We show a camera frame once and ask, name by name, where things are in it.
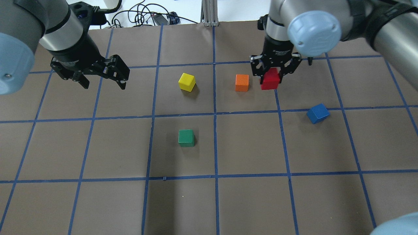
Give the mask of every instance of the blue tape line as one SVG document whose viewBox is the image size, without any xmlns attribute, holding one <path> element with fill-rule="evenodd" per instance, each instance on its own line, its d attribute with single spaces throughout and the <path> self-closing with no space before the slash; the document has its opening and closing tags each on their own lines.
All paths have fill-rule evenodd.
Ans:
<svg viewBox="0 0 418 235">
<path fill-rule="evenodd" d="M 325 53 L 326 57 L 324 59 L 361 59 L 361 58 L 380 58 L 381 55 L 373 55 L 373 56 L 334 56 L 329 57 L 327 56 L 328 53 Z"/>
<path fill-rule="evenodd" d="M 109 50 L 110 50 L 110 45 L 112 43 L 112 37 L 113 37 L 113 29 L 110 32 L 109 43 L 107 44 L 106 58 L 109 57 Z M 93 128 L 94 128 L 94 121 L 95 121 L 96 112 L 97 112 L 97 105 L 99 104 L 100 90 L 102 88 L 102 82 L 103 82 L 103 78 L 101 77 L 100 81 L 99 81 L 99 87 L 97 88 L 97 95 L 96 95 L 96 101 L 94 103 L 92 123 L 90 125 L 89 136 L 87 138 L 87 144 L 86 144 L 86 149 L 84 151 L 83 163 L 82 163 L 82 166 L 81 166 L 80 176 L 79 176 L 79 180 L 78 180 L 78 184 L 77 184 L 76 196 L 74 198 L 73 210 L 71 212 L 70 224 L 69 224 L 69 227 L 68 227 L 68 235 L 71 235 L 71 231 L 72 231 L 72 228 L 73 228 L 74 216 L 75 216 L 75 212 L 76 212 L 76 208 L 77 208 L 77 202 L 78 202 L 78 197 L 79 197 L 79 193 L 80 193 L 81 183 L 82 183 L 82 180 L 83 180 L 84 168 L 86 166 L 87 154 L 89 152 L 90 141 L 91 141 L 91 138 L 92 138 L 92 133 L 93 133 Z"/>
<path fill-rule="evenodd" d="M 412 125 L 414 126 L 415 133 L 418 135 L 418 128 L 417 128 L 417 125 L 415 124 L 414 117 L 412 116 L 411 110 L 409 109 L 408 104 L 407 104 L 407 102 L 405 100 L 405 97 L 403 96 L 402 91 L 400 90 L 399 84 L 396 81 L 396 77 L 393 74 L 392 68 L 390 67 L 389 62 L 387 60 L 385 60 L 385 63 L 386 63 L 387 69 L 390 72 L 390 75 L 392 76 L 393 82 L 395 83 L 396 89 L 398 90 L 399 95 L 400 95 L 400 97 L 402 99 L 402 102 L 404 104 L 403 107 L 406 108 L 406 111 L 408 112 L 409 118 L 411 119 Z"/>
<path fill-rule="evenodd" d="M 230 115 L 230 114 L 253 114 L 253 113 L 276 113 L 277 110 L 264 110 L 264 111 L 237 111 L 237 112 L 217 112 L 217 115 Z"/>
<path fill-rule="evenodd" d="M 37 72 L 29 72 L 29 74 L 49 74 L 51 71 L 37 71 Z"/>
<path fill-rule="evenodd" d="M 113 181 L 141 181 L 146 180 L 147 177 L 132 177 L 132 178 L 104 178 L 104 179 L 82 179 L 83 182 L 113 182 Z"/>
<path fill-rule="evenodd" d="M 362 171 L 363 174 L 418 173 L 418 169 Z"/>
<path fill-rule="evenodd" d="M 216 39 L 215 27 L 212 26 L 212 59 L 213 59 L 213 135 L 214 135 L 214 161 L 215 161 L 215 176 L 218 175 L 218 137 L 217 137 L 217 109 L 216 109 Z M 215 208 L 216 208 L 216 235 L 220 234 L 219 228 L 219 182 L 215 179 Z"/>
<path fill-rule="evenodd" d="M 31 129 L 31 132 L 29 134 L 28 141 L 26 142 L 25 150 L 23 152 L 22 159 L 20 160 L 19 168 L 18 168 L 18 171 L 16 172 L 16 177 L 15 177 L 15 180 L 13 182 L 13 186 L 12 186 L 12 189 L 10 191 L 9 198 L 7 199 L 7 204 L 6 204 L 6 207 L 5 207 L 4 212 L 3 212 L 3 216 L 2 216 L 1 221 L 0 221 L 0 232 L 1 232 L 2 228 L 3 228 L 3 224 L 4 224 L 4 220 L 6 219 L 7 211 L 9 210 L 10 202 L 12 200 L 13 193 L 14 193 L 15 188 L 16 188 L 16 184 L 17 184 L 17 181 L 18 181 L 18 178 L 19 178 L 19 175 L 20 175 L 20 171 L 22 170 L 23 162 L 25 161 L 25 157 L 26 157 L 26 154 L 28 152 L 29 143 L 31 142 L 32 135 L 33 135 L 33 130 L 35 129 L 35 126 L 36 126 L 36 120 L 38 119 L 39 113 L 41 112 L 41 107 L 42 107 L 43 101 L 45 99 L 45 94 L 46 94 L 46 91 L 48 89 L 49 82 L 51 81 L 51 77 L 52 77 L 52 69 L 49 72 L 49 77 L 48 77 L 48 80 L 46 82 L 45 89 L 43 90 L 43 94 L 42 94 L 41 101 L 39 102 L 38 111 L 36 112 L 35 120 L 33 122 L 32 129 Z"/>
<path fill-rule="evenodd" d="M 216 62 L 216 64 L 249 64 L 250 61 L 229 61 L 229 62 Z"/>
<path fill-rule="evenodd" d="M 167 65 L 160 65 L 160 67 L 182 67 L 182 66 L 202 66 L 202 65 L 213 65 L 213 63 L 167 64 Z"/>
<path fill-rule="evenodd" d="M 0 124 L 3 123 L 33 123 L 35 120 L 17 120 L 17 121 L 0 121 Z"/>
<path fill-rule="evenodd" d="M 277 110 L 278 110 L 277 113 L 279 114 L 280 133 L 281 133 L 281 136 L 282 136 L 283 151 L 284 151 L 284 154 L 285 154 L 286 171 L 287 171 L 288 184 L 289 184 L 290 201 L 291 201 L 291 205 L 292 205 L 293 222 L 295 224 L 296 235 L 299 235 L 299 226 L 298 226 L 298 219 L 297 219 L 297 216 L 296 216 L 295 199 L 294 199 L 294 196 L 293 196 L 292 173 L 290 171 L 289 157 L 288 157 L 287 146 L 286 146 L 286 138 L 285 138 L 285 132 L 284 132 L 284 128 L 283 128 L 282 112 L 281 112 L 281 109 L 280 109 L 279 96 L 277 95 L 277 90 L 274 90 L 274 96 L 276 98 L 276 105 L 277 105 Z"/>
<path fill-rule="evenodd" d="M 397 169 L 397 170 L 371 170 L 361 171 L 362 174 L 398 174 L 398 173 L 418 173 L 418 169 Z M 330 171 L 330 172 L 298 172 L 291 173 L 291 176 L 330 176 L 330 175 L 355 175 L 358 171 Z M 166 180 L 182 179 L 219 179 L 219 178 L 251 178 L 251 177 L 285 177 L 287 173 L 259 173 L 259 174 L 223 174 L 223 175 L 194 175 L 194 176 L 168 176 Z M 126 178 L 97 178 L 82 179 L 83 182 L 112 182 L 112 181 L 145 181 L 145 180 L 163 180 L 163 177 L 126 177 Z M 28 183 L 67 183 L 78 182 L 79 179 L 33 179 L 18 180 L 17 184 Z M 3 180 L 0 184 L 13 184 L 14 180 Z"/>
<path fill-rule="evenodd" d="M 408 105 L 407 107 L 418 107 L 418 105 Z M 344 110 L 370 110 L 370 109 L 398 109 L 405 108 L 405 106 L 377 106 L 377 107 L 345 107 Z M 329 111 L 342 110 L 341 108 L 327 108 Z M 281 110 L 281 112 L 307 112 L 309 109 L 290 109 Z M 253 114 L 253 113 L 276 113 L 277 110 L 258 110 L 258 111 L 236 111 L 236 112 L 217 112 L 216 115 L 233 115 L 233 114 Z M 203 113 L 181 113 L 181 114 L 162 114 L 155 115 L 155 118 L 169 118 L 169 117 L 186 117 L 186 116 L 211 116 L 214 115 L 211 112 Z M 95 120 L 113 120 L 113 119 L 136 119 L 136 118 L 151 118 L 151 115 L 144 116 L 120 116 L 120 117 L 95 117 Z M 46 122 L 71 122 L 71 121 L 89 121 L 91 117 L 82 118 L 62 118 L 62 119 L 40 119 L 36 120 L 38 123 Z M 11 121 L 0 121 L 3 123 L 33 123 L 35 120 L 11 120 Z"/>
<path fill-rule="evenodd" d="M 332 172 L 302 172 L 292 173 L 292 176 L 334 176 L 334 175 L 355 175 L 358 171 L 332 171 Z"/>
<path fill-rule="evenodd" d="M 18 180 L 18 184 L 28 183 L 69 183 L 78 182 L 78 179 L 33 179 L 33 180 Z"/>
<path fill-rule="evenodd" d="M 379 58 L 381 55 L 373 56 L 336 56 L 330 57 L 329 59 L 358 59 L 358 58 Z M 326 60 L 326 57 L 314 58 L 314 60 Z M 250 61 L 226 61 L 226 62 L 215 62 L 212 63 L 194 63 L 194 64 L 162 64 L 160 67 L 179 67 L 179 66 L 201 66 L 201 65 L 213 65 L 213 64 L 249 64 Z M 156 68 L 156 65 L 144 65 L 144 66 L 130 66 L 130 69 L 143 69 L 143 68 Z"/>
<path fill-rule="evenodd" d="M 162 114 L 162 115 L 155 115 L 156 118 L 170 118 L 170 117 L 188 117 L 188 116 L 211 116 L 213 113 L 211 112 L 203 112 L 203 113 L 183 113 L 183 114 Z"/>
<path fill-rule="evenodd" d="M 261 174 L 225 174 L 219 175 L 218 178 L 250 178 L 250 177 L 279 177 L 288 176 L 287 173 L 261 173 Z"/>
<path fill-rule="evenodd" d="M 351 135 L 350 126 L 348 124 L 347 116 L 345 114 L 344 106 L 343 106 L 343 103 L 342 103 L 342 100 L 341 100 L 341 96 L 340 96 L 340 93 L 339 93 L 339 90 L 338 90 L 337 82 L 336 82 L 336 79 L 335 79 L 335 76 L 334 76 L 334 71 L 332 70 L 331 61 L 329 60 L 328 53 L 325 53 L 325 56 L 327 58 L 326 61 L 328 63 L 329 72 L 331 73 L 332 81 L 334 83 L 335 92 L 336 92 L 337 97 L 338 97 L 338 102 L 340 103 L 340 106 L 341 106 L 341 111 L 342 111 L 342 114 L 343 114 L 345 126 L 347 128 L 348 137 L 350 139 L 351 148 L 353 149 L 354 159 L 355 159 L 356 164 L 357 164 L 357 170 L 359 172 L 360 181 L 362 183 L 364 197 L 366 199 L 367 208 L 368 208 L 369 214 L 370 214 L 370 219 L 372 220 L 373 227 L 376 227 L 375 216 L 373 214 L 372 206 L 370 204 L 369 194 L 367 192 L 366 184 L 364 182 L 364 178 L 363 178 L 363 174 L 362 174 L 362 169 L 360 167 L 360 162 L 359 162 L 359 158 L 357 156 L 356 147 L 354 146 L 353 136 Z"/>
<path fill-rule="evenodd" d="M 160 39 L 158 43 L 157 67 L 155 69 L 153 111 L 152 111 L 152 121 L 151 121 L 150 144 L 148 147 L 147 178 L 150 177 L 150 168 L 151 168 L 151 154 L 152 154 L 152 149 L 153 149 L 154 122 L 155 122 L 155 101 L 157 99 L 158 72 L 160 69 L 161 42 L 163 40 L 163 28 L 164 28 L 164 25 L 161 25 Z M 147 200 L 148 200 L 148 185 L 149 185 L 149 180 L 146 180 L 145 190 L 144 190 L 144 204 L 143 204 L 143 210 L 142 210 L 142 225 L 141 225 L 142 235 L 144 235 L 144 232 L 145 232 L 145 218 L 146 218 Z"/>
<path fill-rule="evenodd" d="M 141 119 L 141 118 L 151 118 L 151 115 L 144 116 L 121 116 L 121 117 L 96 117 L 96 120 L 114 120 L 114 119 Z"/>
<path fill-rule="evenodd" d="M 156 65 L 145 65 L 145 66 L 130 66 L 129 69 L 146 69 L 146 68 L 156 68 Z"/>
</svg>

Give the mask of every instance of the wooden block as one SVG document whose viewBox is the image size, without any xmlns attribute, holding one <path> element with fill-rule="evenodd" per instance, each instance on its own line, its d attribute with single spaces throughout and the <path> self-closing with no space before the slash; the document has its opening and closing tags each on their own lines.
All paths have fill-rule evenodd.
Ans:
<svg viewBox="0 0 418 235">
<path fill-rule="evenodd" d="M 194 85 L 196 85 L 196 80 L 193 75 L 183 73 L 178 81 L 178 86 L 180 89 L 191 92 Z"/>
<path fill-rule="evenodd" d="M 237 74 L 235 77 L 235 91 L 247 92 L 250 85 L 250 77 L 247 74 Z"/>
<path fill-rule="evenodd" d="M 280 83 L 280 76 L 277 72 L 277 68 L 270 68 L 266 74 L 264 74 L 263 84 L 261 84 L 261 90 L 274 90 L 277 89 Z"/>
<path fill-rule="evenodd" d="M 313 106 L 306 114 L 311 120 L 312 124 L 322 122 L 329 116 L 329 111 L 326 109 L 324 104 Z"/>
<path fill-rule="evenodd" d="M 178 143 L 181 147 L 194 147 L 193 130 L 179 130 Z"/>
</svg>

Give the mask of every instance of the blue cube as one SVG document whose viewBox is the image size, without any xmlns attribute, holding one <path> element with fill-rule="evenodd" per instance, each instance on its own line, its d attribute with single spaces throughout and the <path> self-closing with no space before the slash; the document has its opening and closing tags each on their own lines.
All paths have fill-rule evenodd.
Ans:
<svg viewBox="0 0 418 235">
<path fill-rule="evenodd" d="M 307 116 L 311 120 L 312 124 L 316 124 L 325 120 L 325 118 L 329 116 L 329 112 L 324 104 L 319 104 L 317 106 L 313 106 L 308 111 Z"/>
</svg>

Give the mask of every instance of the blue tape grid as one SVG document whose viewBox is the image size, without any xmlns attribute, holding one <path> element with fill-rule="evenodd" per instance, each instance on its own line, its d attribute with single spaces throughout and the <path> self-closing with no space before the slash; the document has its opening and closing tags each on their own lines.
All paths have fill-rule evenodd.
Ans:
<svg viewBox="0 0 418 235">
<path fill-rule="evenodd" d="M 338 90 L 338 86 L 334 77 L 334 73 L 332 70 L 332 66 L 331 66 L 331 62 L 330 60 L 333 59 L 355 59 L 355 58 L 379 58 L 381 56 L 339 56 L 339 57 L 329 57 L 328 54 L 325 54 L 326 57 L 323 58 L 315 58 L 316 60 L 327 60 L 328 66 L 329 66 L 329 70 L 331 73 L 331 77 L 333 79 L 333 83 L 335 86 L 335 90 L 336 90 L 336 94 L 337 97 L 339 99 L 339 103 L 340 103 L 340 107 L 334 107 L 334 108 L 329 108 L 329 110 L 340 110 L 343 113 L 343 117 L 344 117 L 344 121 L 346 124 L 346 128 L 347 128 L 347 132 L 349 135 L 349 139 L 350 139 L 350 143 L 353 149 L 353 153 L 354 153 L 354 158 L 355 161 L 357 163 L 357 171 L 336 171 L 336 172 L 304 172 L 304 173 L 292 173 L 290 171 L 290 166 L 289 166 L 289 160 L 288 160 L 288 155 L 287 155 L 287 148 L 286 148 L 286 140 L 285 140 L 285 133 L 283 130 L 283 120 L 281 117 L 281 114 L 283 112 L 307 112 L 308 109 L 293 109 L 293 110 L 282 110 L 280 109 L 280 103 L 279 103 L 279 98 L 278 98 L 278 94 L 277 91 L 275 90 L 275 98 L 276 98 L 276 104 L 277 104 L 277 110 L 263 110 L 263 111 L 243 111 L 243 112 L 217 112 L 216 110 L 216 65 L 218 64 L 244 64 L 244 63 L 249 63 L 248 61 L 231 61 L 231 62 L 216 62 L 216 50 L 215 50 L 215 27 L 212 28 L 212 38 L 213 38 L 213 62 L 212 63 L 199 63 L 199 64 L 172 64 L 172 65 L 160 65 L 160 55 L 161 55 L 161 42 L 162 42 L 162 34 L 163 34 L 163 26 L 161 26 L 161 30 L 160 30 L 160 38 L 159 38 L 159 45 L 158 45 L 158 57 L 157 57 L 157 65 L 156 66 L 132 66 L 130 67 L 131 69 L 141 69 L 141 68 L 155 68 L 156 69 L 156 75 L 155 75 L 155 85 L 154 85 L 154 97 L 153 97 L 153 111 L 152 111 L 152 115 L 145 115 L 145 116 L 120 116 L 120 117 L 96 117 L 96 110 L 97 110 L 97 104 L 99 101 L 99 95 L 100 95 L 100 90 L 101 90 L 101 85 L 102 85 L 102 78 L 100 79 L 99 82 L 99 88 L 97 91 L 97 96 L 96 96 L 96 102 L 95 102 L 95 106 L 94 106 L 94 111 L 93 111 L 93 116 L 91 118 L 68 118 L 68 119 L 46 119 L 46 120 L 39 120 L 39 112 L 41 110 L 41 106 L 43 104 L 43 100 L 45 98 L 45 94 L 46 91 L 48 89 L 48 85 L 49 82 L 51 80 L 51 75 L 53 73 L 53 71 L 39 71 L 39 72 L 31 72 L 30 74 L 46 74 L 49 73 L 49 77 L 48 77 L 48 81 L 46 83 L 44 92 L 43 92 L 43 96 L 41 98 L 41 102 L 39 104 L 38 107 L 38 111 L 36 114 L 36 117 L 34 120 L 12 120 L 12 121 L 0 121 L 1 123 L 33 123 L 22 159 L 20 161 L 20 165 L 16 174 L 16 177 L 14 180 L 12 181 L 0 181 L 0 184 L 12 184 L 12 189 L 6 204 L 6 208 L 4 210 L 1 222 L 0 222 L 0 231 L 3 227 L 5 218 L 6 218 L 6 214 L 8 211 L 8 208 L 10 206 L 10 202 L 16 187 L 16 184 L 28 184 L 28 183 L 65 183 L 65 182 L 77 182 L 77 191 L 76 191 L 76 196 L 74 199 L 74 205 L 73 205 L 73 210 L 71 213 L 71 219 L 70 219 L 70 225 L 69 225 L 69 230 L 68 230 L 68 235 L 71 234 L 71 230 L 72 230 L 72 225 L 74 222 L 74 216 L 75 216 L 75 212 L 76 212 L 76 205 L 77 205 L 77 200 L 78 200 L 78 196 L 79 196 L 79 191 L 80 191 L 80 186 L 82 182 L 109 182 L 109 181 L 145 181 L 145 193 L 144 193 L 144 206 L 143 206 L 143 217 L 142 217 L 142 234 L 144 234 L 144 228 L 145 228 L 145 218 L 146 218 L 146 205 L 147 205 L 147 198 L 148 198 L 148 185 L 149 185 L 149 181 L 150 180 L 163 180 L 162 177 L 149 177 L 149 173 L 150 173 L 150 164 L 151 164 L 151 152 L 152 152 L 152 142 L 153 142 L 153 129 L 154 129 L 154 122 L 155 122 L 155 118 L 165 118 L 165 117 L 183 117 L 183 116 L 206 116 L 206 115 L 212 115 L 214 117 L 214 162 L 215 162 L 215 174 L 214 175 L 197 175 L 197 176 L 175 176 L 175 177 L 166 177 L 166 180 L 182 180 L 182 179 L 210 179 L 210 178 L 214 178 L 215 179 L 215 205 L 216 205 L 216 231 L 217 231 L 217 235 L 220 234 L 220 229 L 219 229 L 219 188 L 218 188 L 218 179 L 220 178 L 236 178 L 236 177 L 287 177 L 288 178 L 288 184 L 289 184 L 289 192 L 290 192 L 290 199 L 291 199 L 291 207 L 292 207 L 292 212 L 293 212 L 293 220 L 294 220 L 294 225 L 295 225 L 295 232 L 296 235 L 299 235 L 299 231 L 298 231 L 298 223 L 297 223 L 297 216 L 296 216 L 296 207 L 295 207 L 295 202 L 294 202 L 294 198 L 293 198 L 293 187 L 292 187 L 292 181 L 291 181 L 291 177 L 292 176 L 324 176 L 324 175 L 356 175 L 358 174 L 360 176 L 361 179 L 361 183 L 362 183 L 362 187 L 363 187 L 363 191 L 364 191 L 364 196 L 367 202 L 367 207 L 369 209 L 369 213 L 370 213 L 370 218 L 372 220 L 372 224 L 374 227 L 376 227 L 376 223 L 375 223 L 375 219 L 373 216 L 373 211 L 370 205 L 370 200 L 367 194 L 367 189 L 364 183 L 364 179 L 363 179 L 363 175 L 364 174 L 393 174 L 393 173 L 418 173 L 418 169 L 405 169 L 405 170 L 377 170 L 377 171 L 362 171 L 361 170 L 361 166 L 359 164 L 358 161 L 358 157 L 357 157 L 357 153 L 355 150 L 355 146 L 354 146 L 354 142 L 353 142 L 353 138 L 351 135 L 351 131 L 349 128 L 349 124 L 347 121 L 347 117 L 345 115 L 345 111 L 346 110 L 368 110 L 368 109 L 398 109 L 398 108 L 405 108 L 409 114 L 409 117 L 411 119 L 412 125 L 415 129 L 415 131 L 417 132 L 418 135 L 418 128 L 417 125 L 414 121 L 414 118 L 411 114 L 410 108 L 413 107 L 418 107 L 418 105 L 408 105 L 403 94 L 402 91 L 398 85 L 398 82 L 392 72 L 392 69 L 389 65 L 389 63 L 386 61 L 386 65 L 388 67 L 388 70 L 392 76 L 392 79 L 398 89 L 399 95 L 402 98 L 403 104 L 404 105 L 400 105 L 400 106 L 381 106 L 381 107 L 344 107 L 340 94 L 339 94 L 339 90 Z M 109 56 L 109 49 L 110 49 L 110 44 L 112 42 L 112 36 L 113 36 L 113 30 L 111 31 L 110 34 L 110 38 L 109 38 L 109 43 L 108 43 L 108 47 L 107 47 L 107 52 L 106 52 L 106 57 Z M 201 66 L 201 65 L 212 65 L 213 66 L 213 87 L 214 87 L 214 112 L 213 113 L 188 113 L 188 114 L 169 114 L 169 115 L 155 115 L 155 100 L 156 100 L 156 93 L 157 93 L 157 85 L 158 85 L 158 71 L 160 67 L 173 67 L 173 66 Z M 284 154 L 285 154 L 285 162 L 286 162 L 286 173 L 274 173 L 274 174 L 269 174 L 269 173 L 265 173 L 265 174 L 225 174 L 225 175 L 219 175 L 218 174 L 218 159 L 217 159 L 217 115 L 239 115 L 239 114 L 251 114 L 251 113 L 278 113 L 278 117 L 279 117 L 279 123 L 280 123 L 280 131 L 281 131 L 281 138 L 282 138 L 282 143 L 283 143 L 283 149 L 284 149 Z M 107 179 L 83 179 L 83 172 L 84 172 L 84 167 L 85 167 L 85 163 L 86 163 L 86 158 L 87 158 L 87 153 L 88 153 L 88 149 L 89 149 L 89 143 L 90 143 L 90 139 L 91 139 L 91 135 L 93 132 L 93 127 L 94 127 L 94 121 L 95 120 L 110 120 L 110 119 L 134 119 L 134 118 L 151 118 L 152 119 L 152 125 L 151 125 L 151 132 L 150 132 L 150 143 L 149 143 L 149 150 L 148 150 L 148 164 L 147 164 L 147 175 L 146 177 L 133 177 L 133 178 L 107 178 Z M 32 134 L 35 128 L 36 123 L 38 122 L 61 122 L 61 121 L 85 121 L 85 120 L 90 120 L 91 126 L 90 126 L 90 132 L 89 132 L 89 136 L 88 136 L 88 140 L 87 140 L 87 144 L 86 144 L 86 149 L 85 149 L 85 153 L 84 153 L 84 159 L 83 159 L 83 164 L 82 164 L 82 168 L 80 170 L 80 177 L 78 179 L 50 179 L 50 180 L 18 180 L 19 178 L 19 174 L 20 171 L 22 169 L 22 165 L 23 162 L 25 160 L 25 156 L 29 147 L 29 143 L 30 140 L 32 138 Z"/>
</svg>

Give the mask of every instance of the wire bundle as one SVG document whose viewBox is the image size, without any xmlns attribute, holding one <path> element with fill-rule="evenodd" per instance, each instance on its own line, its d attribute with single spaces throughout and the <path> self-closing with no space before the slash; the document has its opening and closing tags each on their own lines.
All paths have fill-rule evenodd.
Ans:
<svg viewBox="0 0 418 235">
<path fill-rule="evenodd" d="M 188 20 L 188 21 L 193 22 L 193 23 L 197 23 L 196 21 L 189 20 L 187 18 L 183 18 L 183 17 L 180 17 L 180 16 L 176 16 L 176 15 L 170 14 L 169 11 L 165 7 L 161 6 L 160 4 L 149 3 L 149 4 L 144 5 L 143 4 L 144 2 L 145 2 L 145 0 L 143 0 L 142 2 L 140 2 L 138 4 L 133 5 L 129 10 L 122 10 L 122 11 L 116 13 L 113 16 L 113 18 L 111 20 L 111 23 L 108 22 L 108 24 L 110 25 L 110 28 L 113 28 L 113 27 L 116 27 L 117 28 L 118 26 L 119 27 L 122 27 L 121 24 L 120 24 L 120 21 L 118 19 L 116 19 L 116 16 L 119 15 L 119 14 L 121 14 L 121 13 L 125 13 L 125 12 L 128 12 L 128 20 L 129 20 L 129 22 L 135 24 L 134 27 L 155 26 L 156 24 L 155 24 L 155 21 L 154 21 L 154 19 L 152 17 L 153 14 L 170 15 L 170 16 L 178 17 L 180 19 Z M 148 8 L 148 6 L 151 6 L 151 5 L 156 5 L 156 6 L 160 7 L 160 8 L 162 8 L 162 9 L 164 9 L 164 11 L 166 13 L 159 13 L 159 12 L 155 12 L 155 11 L 150 11 L 150 9 Z M 130 13 L 136 13 L 133 20 L 131 19 L 132 15 L 130 15 Z M 149 21 L 150 18 L 151 18 L 152 23 L 153 23 L 152 25 L 151 24 L 148 24 L 148 21 Z"/>
</svg>

